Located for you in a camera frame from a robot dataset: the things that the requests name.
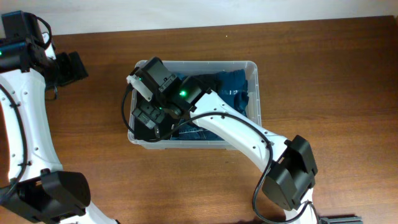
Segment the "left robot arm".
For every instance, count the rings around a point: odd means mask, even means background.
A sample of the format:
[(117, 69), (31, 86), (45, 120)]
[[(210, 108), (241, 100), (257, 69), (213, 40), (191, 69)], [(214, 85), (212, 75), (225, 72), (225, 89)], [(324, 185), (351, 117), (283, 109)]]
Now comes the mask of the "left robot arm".
[(31, 223), (112, 223), (92, 201), (87, 179), (68, 172), (55, 152), (45, 93), (87, 77), (76, 52), (56, 54), (46, 22), (28, 12), (1, 16), (1, 108), (10, 184), (1, 205)]

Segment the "dark grey taped shirt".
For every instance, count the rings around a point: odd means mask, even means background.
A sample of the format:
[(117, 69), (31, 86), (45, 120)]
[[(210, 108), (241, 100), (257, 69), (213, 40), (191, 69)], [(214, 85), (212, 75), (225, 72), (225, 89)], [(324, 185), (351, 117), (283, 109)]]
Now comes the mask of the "dark grey taped shirt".
[(196, 79), (198, 79), (202, 84), (211, 88), (215, 92), (219, 92), (221, 88), (221, 80), (217, 77), (216, 74), (197, 75)]

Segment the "blue taped shirt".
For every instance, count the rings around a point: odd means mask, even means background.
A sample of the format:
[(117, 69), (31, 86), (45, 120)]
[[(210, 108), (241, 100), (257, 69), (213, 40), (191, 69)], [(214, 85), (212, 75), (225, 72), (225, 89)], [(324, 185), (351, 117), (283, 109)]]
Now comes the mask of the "blue taped shirt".
[[(230, 107), (238, 113), (246, 116), (246, 107), (249, 103), (248, 81), (246, 73), (243, 69), (234, 70), (232, 72), (208, 73), (216, 74), (221, 80), (221, 88), (219, 92), (215, 92)], [(195, 103), (205, 94), (212, 91), (211, 88), (202, 84), (197, 75), (177, 74), (182, 81), (177, 90), (172, 92), (170, 99), (183, 110), (189, 110)]]

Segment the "black taped shirt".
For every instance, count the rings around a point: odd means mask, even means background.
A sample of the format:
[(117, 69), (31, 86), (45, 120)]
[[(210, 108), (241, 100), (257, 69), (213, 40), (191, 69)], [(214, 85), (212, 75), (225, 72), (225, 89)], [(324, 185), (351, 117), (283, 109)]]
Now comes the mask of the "black taped shirt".
[[(145, 100), (140, 93), (137, 93), (136, 102)], [(134, 129), (134, 137), (138, 140), (157, 139), (167, 134), (171, 129), (159, 129), (159, 136), (156, 136), (155, 129)]]

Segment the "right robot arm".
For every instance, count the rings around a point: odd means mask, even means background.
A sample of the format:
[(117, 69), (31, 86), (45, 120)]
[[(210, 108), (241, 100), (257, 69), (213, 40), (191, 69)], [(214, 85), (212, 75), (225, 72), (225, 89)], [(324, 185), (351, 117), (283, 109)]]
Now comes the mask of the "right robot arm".
[(257, 66), (251, 61), (165, 61), (137, 63), (127, 91), (132, 105), (130, 133), (147, 131), (145, 142), (209, 131), (241, 151), (261, 171), (255, 193), (263, 192), (285, 212), (287, 223), (318, 223), (313, 205), (317, 165), (310, 143), (287, 139), (261, 126)]

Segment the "dark blue jeans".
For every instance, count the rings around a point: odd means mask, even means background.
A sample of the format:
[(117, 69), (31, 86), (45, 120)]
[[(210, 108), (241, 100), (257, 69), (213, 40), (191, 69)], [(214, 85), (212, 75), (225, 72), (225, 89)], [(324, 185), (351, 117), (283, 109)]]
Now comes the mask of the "dark blue jeans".
[(223, 141), (223, 138), (194, 124), (183, 125), (170, 137), (171, 141)]

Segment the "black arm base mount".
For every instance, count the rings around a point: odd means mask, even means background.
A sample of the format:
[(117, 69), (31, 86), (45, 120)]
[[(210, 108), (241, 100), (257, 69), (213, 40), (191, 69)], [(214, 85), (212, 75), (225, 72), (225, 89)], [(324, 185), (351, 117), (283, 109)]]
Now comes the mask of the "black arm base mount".
[(363, 224), (361, 217), (328, 218), (321, 217), (320, 224)]

